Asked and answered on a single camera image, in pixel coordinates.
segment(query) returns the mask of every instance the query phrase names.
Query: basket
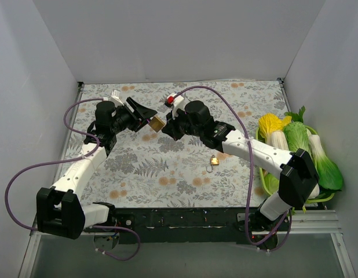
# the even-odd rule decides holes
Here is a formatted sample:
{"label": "basket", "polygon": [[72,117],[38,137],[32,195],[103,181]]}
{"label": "basket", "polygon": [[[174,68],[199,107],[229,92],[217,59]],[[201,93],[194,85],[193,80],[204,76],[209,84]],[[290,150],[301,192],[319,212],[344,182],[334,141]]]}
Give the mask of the basket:
{"label": "basket", "polygon": [[[309,129],[309,131],[312,134],[318,134],[313,128],[311,128],[310,126],[306,126],[307,129]],[[261,137],[260,135],[260,130],[259,128],[256,130],[256,140],[265,143],[264,138]],[[259,168],[259,172],[260,172],[260,179],[261,179],[261,184],[262,187],[265,191],[266,194],[268,194],[269,196],[272,195],[272,193],[269,191],[269,188],[267,188],[267,186],[265,185],[265,180],[264,180],[264,175],[262,173],[262,168]],[[306,200],[306,204],[312,204],[312,203],[321,203],[321,202],[327,202],[329,200],[331,200],[334,197],[335,193],[322,193],[320,195],[318,195],[317,197],[315,197],[314,199],[308,199]]]}

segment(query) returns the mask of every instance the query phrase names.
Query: wall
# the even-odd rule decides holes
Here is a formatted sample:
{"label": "wall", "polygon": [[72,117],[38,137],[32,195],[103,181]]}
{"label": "wall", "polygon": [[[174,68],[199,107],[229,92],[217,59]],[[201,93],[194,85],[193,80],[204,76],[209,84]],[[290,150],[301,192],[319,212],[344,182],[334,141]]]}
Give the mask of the wall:
{"label": "wall", "polygon": [[[0,277],[17,277],[29,231],[9,218],[5,186],[20,169],[59,158],[63,112],[77,83],[31,0],[0,0]],[[34,170],[14,183],[10,204],[27,225],[35,196],[55,167]]]}
{"label": "wall", "polygon": [[358,0],[326,0],[286,77],[292,109],[321,135],[342,170],[333,204],[358,277]]}
{"label": "wall", "polygon": [[86,83],[275,80],[324,0],[34,0]]}

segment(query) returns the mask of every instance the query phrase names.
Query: floral pattern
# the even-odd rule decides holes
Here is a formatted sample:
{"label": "floral pattern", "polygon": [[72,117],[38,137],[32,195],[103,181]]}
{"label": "floral pattern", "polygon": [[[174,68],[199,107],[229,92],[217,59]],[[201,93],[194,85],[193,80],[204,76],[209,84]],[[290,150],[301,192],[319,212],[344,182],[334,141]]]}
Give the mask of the floral pattern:
{"label": "floral pattern", "polygon": [[[251,135],[258,119],[265,113],[283,117],[287,111],[277,81],[209,81],[176,83],[85,85],[82,99],[109,96],[119,90],[123,101],[132,97],[140,104],[158,111],[165,119],[169,109],[165,98],[194,85],[210,86],[219,91],[241,117]],[[184,96],[186,102],[202,100],[216,120],[239,128],[234,116],[212,92],[195,89]],[[78,108],[74,127],[86,130],[94,120],[96,102]],[[191,136],[177,142],[145,126],[138,133],[125,130],[106,161],[96,170],[81,198],[82,205],[108,202],[116,207],[232,207],[245,206],[250,164],[242,159],[206,148]],[[72,134],[65,158],[76,157],[83,138]],[[211,155],[220,160],[208,173]],[[255,168],[251,206],[258,206],[266,196]]]}

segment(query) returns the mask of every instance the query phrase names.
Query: purple cable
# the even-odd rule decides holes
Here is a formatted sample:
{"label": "purple cable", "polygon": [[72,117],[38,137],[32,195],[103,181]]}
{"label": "purple cable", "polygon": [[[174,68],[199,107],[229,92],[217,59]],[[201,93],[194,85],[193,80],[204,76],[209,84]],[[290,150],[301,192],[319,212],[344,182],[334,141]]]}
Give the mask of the purple cable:
{"label": "purple cable", "polygon": [[[213,93],[215,93],[224,103],[225,105],[229,108],[229,110],[233,113],[233,115],[236,117],[237,121],[239,122],[239,124],[241,125],[242,129],[243,129],[243,132],[244,132],[244,136],[246,139],[249,139],[249,134],[246,130],[246,127],[245,125],[243,124],[243,122],[241,121],[241,119],[238,117],[236,111],[233,110],[233,108],[231,107],[231,105],[225,100],[225,98],[223,98],[223,96],[216,90],[214,90],[213,88],[210,88],[210,87],[207,87],[207,86],[192,86],[192,87],[188,87],[186,89],[184,89],[183,91],[177,93],[175,96],[174,96],[174,99],[182,94],[184,94],[185,92],[189,91],[189,90],[192,90],[192,89],[206,89],[206,90],[210,90],[212,91]],[[251,146],[251,142],[248,141],[247,142],[247,145],[249,147],[249,154],[250,154],[250,179],[249,179],[249,189],[247,191],[247,199],[246,199],[246,209],[245,209],[245,213],[244,213],[244,218],[247,220],[249,218],[249,212],[250,212],[250,200],[251,200],[251,193],[252,193],[252,187],[253,187],[253,177],[254,177],[254,158],[253,158],[253,148]],[[250,239],[250,235],[249,235],[249,223],[245,222],[245,233],[246,233],[246,237],[247,237],[247,240],[249,241],[249,243],[251,245],[254,245],[254,246],[257,246],[257,245],[260,245],[262,243],[264,243],[265,241],[267,241],[279,228],[279,226],[282,224],[282,222],[284,221],[284,218],[286,217],[287,215],[287,212],[286,211],[283,216],[281,217],[281,219],[279,220],[279,222],[277,223],[277,225],[270,231],[270,233],[265,236],[262,240],[258,241],[258,242],[253,242],[251,239]],[[291,230],[291,222],[292,222],[292,214],[290,212],[290,227],[286,233],[286,237],[284,238],[284,240],[281,242],[281,244],[274,248],[273,250],[271,251],[274,251],[274,250],[277,250],[278,248],[280,248],[287,240],[288,238],[288,234],[290,233],[290,230]]]}
{"label": "purple cable", "polygon": [[68,109],[67,111],[65,112],[64,116],[63,116],[63,123],[64,125],[76,132],[76,133],[79,133],[79,134],[82,134],[82,135],[86,135],[86,136],[90,136],[90,137],[93,137],[96,142],[97,142],[97,145],[96,147],[91,150],[89,153],[87,153],[86,155],[84,156],[80,156],[78,158],[72,158],[72,159],[66,159],[66,160],[58,160],[58,161],[51,161],[51,162],[44,162],[44,163],[39,163],[39,164],[35,164],[35,165],[32,165],[32,166],[28,166],[22,170],[20,170],[17,174],[14,175],[14,177],[9,181],[8,185],[6,186],[6,189],[5,189],[5,195],[4,195],[4,201],[5,201],[5,207],[6,207],[6,211],[8,212],[9,216],[11,217],[11,219],[16,223],[18,224],[19,226],[21,226],[22,228],[25,228],[25,229],[28,229],[28,230],[31,230],[31,231],[37,231],[37,228],[35,227],[31,227],[31,226],[27,226],[27,225],[24,225],[23,223],[21,223],[13,214],[12,210],[10,209],[10,206],[9,206],[9,189],[10,187],[12,186],[12,184],[14,183],[14,181],[16,180],[16,178],[23,174],[24,172],[28,171],[28,170],[31,170],[31,169],[34,169],[34,168],[37,168],[37,167],[41,167],[41,166],[48,166],[48,165],[54,165],[54,164],[62,164],[62,163],[67,163],[67,162],[75,162],[75,161],[79,161],[81,159],[83,159],[84,157],[88,157],[90,155],[92,155],[99,147],[99,139],[98,137],[92,135],[92,134],[89,134],[89,133],[86,133],[86,132],[82,132],[82,131],[79,131],[79,130],[76,130],[74,129],[73,127],[70,126],[70,124],[67,122],[67,115],[68,113],[70,112],[70,110],[73,109],[73,107],[81,104],[81,103],[86,103],[88,101],[97,101],[97,100],[103,100],[103,98],[90,98],[88,100],[80,100],[74,104],[72,104]]}
{"label": "purple cable", "polygon": [[138,243],[137,249],[135,250],[135,252],[132,255],[130,255],[130,256],[126,257],[126,258],[119,258],[116,255],[113,255],[111,252],[107,252],[107,251],[104,251],[103,249],[96,248],[96,250],[98,250],[99,252],[101,252],[103,254],[106,254],[106,255],[110,256],[111,258],[113,258],[113,259],[117,259],[118,261],[128,261],[128,260],[132,259],[136,254],[138,254],[139,249],[140,249],[140,237],[135,231],[127,229],[127,228],[124,228],[124,227],[111,227],[111,226],[98,226],[98,225],[93,226],[93,228],[96,228],[96,229],[111,229],[112,228],[112,229],[115,229],[115,230],[130,232],[133,235],[135,235],[135,237],[137,238],[137,243]]}

